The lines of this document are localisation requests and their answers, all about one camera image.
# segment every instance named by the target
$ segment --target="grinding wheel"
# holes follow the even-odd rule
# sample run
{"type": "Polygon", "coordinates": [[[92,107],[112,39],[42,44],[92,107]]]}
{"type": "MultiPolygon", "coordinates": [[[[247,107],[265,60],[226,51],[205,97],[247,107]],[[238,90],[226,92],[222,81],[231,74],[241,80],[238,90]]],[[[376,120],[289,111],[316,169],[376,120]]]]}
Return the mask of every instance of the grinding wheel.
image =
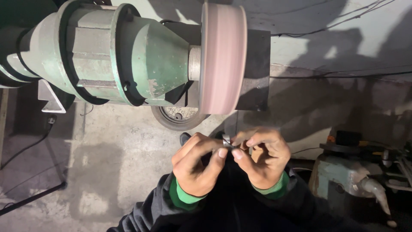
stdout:
{"type": "Polygon", "coordinates": [[[246,14],[242,6],[204,3],[199,108],[229,114],[237,105],[245,72],[246,14]]]}

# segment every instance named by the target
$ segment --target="metal leg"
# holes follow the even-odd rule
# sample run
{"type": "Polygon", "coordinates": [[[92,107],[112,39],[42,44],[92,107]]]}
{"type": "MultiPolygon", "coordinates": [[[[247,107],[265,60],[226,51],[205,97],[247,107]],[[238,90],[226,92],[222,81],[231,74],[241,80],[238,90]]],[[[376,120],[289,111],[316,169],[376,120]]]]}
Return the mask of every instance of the metal leg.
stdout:
{"type": "Polygon", "coordinates": [[[27,199],[25,199],[25,200],[22,200],[22,201],[20,201],[20,202],[17,202],[17,203],[15,203],[15,204],[12,204],[12,205],[10,205],[9,207],[6,207],[6,208],[0,210],[0,216],[4,215],[4,214],[6,214],[6,213],[8,213],[8,212],[10,212],[10,211],[13,211],[13,210],[15,210],[15,209],[17,209],[17,208],[20,208],[20,207],[22,207],[22,206],[24,206],[24,205],[26,205],[26,204],[28,204],[28,203],[30,203],[30,202],[32,202],[32,201],[35,201],[35,200],[37,200],[37,199],[39,199],[39,198],[42,198],[42,197],[44,197],[44,196],[46,196],[46,195],[48,195],[48,194],[50,194],[50,193],[52,193],[52,192],[54,192],[54,191],[56,191],[56,190],[65,188],[66,186],[67,186],[67,182],[65,181],[65,182],[62,182],[61,184],[57,185],[56,187],[53,187],[53,188],[48,189],[48,190],[46,190],[46,191],[44,191],[44,192],[41,192],[41,193],[39,193],[39,194],[37,194],[37,195],[34,195],[34,196],[32,196],[32,197],[29,197],[29,198],[27,198],[27,199]]]}

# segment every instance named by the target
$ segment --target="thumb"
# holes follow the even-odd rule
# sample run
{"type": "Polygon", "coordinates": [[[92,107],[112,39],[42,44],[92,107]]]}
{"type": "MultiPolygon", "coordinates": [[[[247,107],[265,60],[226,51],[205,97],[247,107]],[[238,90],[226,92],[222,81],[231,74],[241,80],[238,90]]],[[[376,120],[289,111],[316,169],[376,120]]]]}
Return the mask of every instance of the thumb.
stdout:
{"type": "Polygon", "coordinates": [[[225,160],[227,155],[227,148],[220,148],[213,155],[209,160],[209,164],[206,166],[203,173],[205,176],[208,176],[212,179],[216,179],[219,173],[222,171],[223,167],[225,166],[225,160]]]}
{"type": "Polygon", "coordinates": [[[245,171],[248,176],[256,174],[256,163],[253,161],[252,157],[242,149],[233,149],[232,155],[234,161],[239,164],[239,167],[245,171]]]}

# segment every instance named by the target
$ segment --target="sleeve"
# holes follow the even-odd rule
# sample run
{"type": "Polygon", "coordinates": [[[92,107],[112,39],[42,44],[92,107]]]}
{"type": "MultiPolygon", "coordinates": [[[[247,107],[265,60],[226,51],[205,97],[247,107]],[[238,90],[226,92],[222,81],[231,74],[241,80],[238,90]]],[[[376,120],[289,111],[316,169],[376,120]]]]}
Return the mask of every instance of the sleeve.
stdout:
{"type": "Polygon", "coordinates": [[[255,197],[308,231],[367,231],[354,220],[333,214],[328,202],[325,199],[315,197],[293,169],[286,168],[282,177],[283,179],[277,183],[276,191],[272,189],[269,193],[264,194],[261,192],[262,189],[260,191],[257,189],[255,197]]]}
{"type": "Polygon", "coordinates": [[[157,231],[188,220],[202,209],[200,199],[187,203],[181,201],[177,184],[173,173],[162,176],[146,200],[136,203],[133,211],[122,217],[117,227],[109,228],[107,232],[157,231]]]}

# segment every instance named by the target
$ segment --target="fingernail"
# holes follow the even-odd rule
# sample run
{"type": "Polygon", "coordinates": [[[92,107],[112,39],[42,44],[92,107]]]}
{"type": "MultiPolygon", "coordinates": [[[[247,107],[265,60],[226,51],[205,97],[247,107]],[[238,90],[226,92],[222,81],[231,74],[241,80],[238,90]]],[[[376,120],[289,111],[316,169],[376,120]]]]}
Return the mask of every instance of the fingernail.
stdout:
{"type": "Polygon", "coordinates": [[[220,158],[225,158],[226,157],[226,155],[227,155],[227,152],[225,151],[225,149],[220,149],[219,151],[218,151],[218,155],[219,155],[219,157],[220,158]]]}
{"type": "Polygon", "coordinates": [[[232,150],[232,155],[235,159],[241,159],[243,157],[243,153],[239,149],[232,150]]]}
{"type": "Polygon", "coordinates": [[[252,144],[253,144],[253,139],[249,139],[249,140],[246,142],[246,146],[248,146],[248,147],[250,147],[252,144]]]}

